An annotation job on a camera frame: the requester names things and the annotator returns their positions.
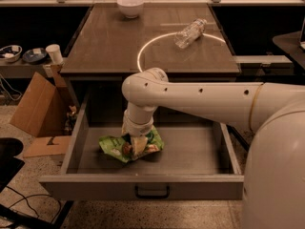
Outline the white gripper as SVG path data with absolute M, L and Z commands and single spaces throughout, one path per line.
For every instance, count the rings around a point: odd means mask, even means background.
M 151 114 L 142 118 L 140 115 L 131 117 L 128 111 L 124 112 L 122 135 L 125 143 L 122 146 L 122 151 L 125 156 L 141 155 L 147 145 L 147 135 L 153 127 L 153 116 Z

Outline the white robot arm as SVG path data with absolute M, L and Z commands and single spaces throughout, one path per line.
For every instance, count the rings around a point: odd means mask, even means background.
M 275 83 L 171 83 L 152 68 L 127 77 L 124 126 L 145 134 L 157 107 L 248 129 L 241 229 L 305 229 L 305 89 Z

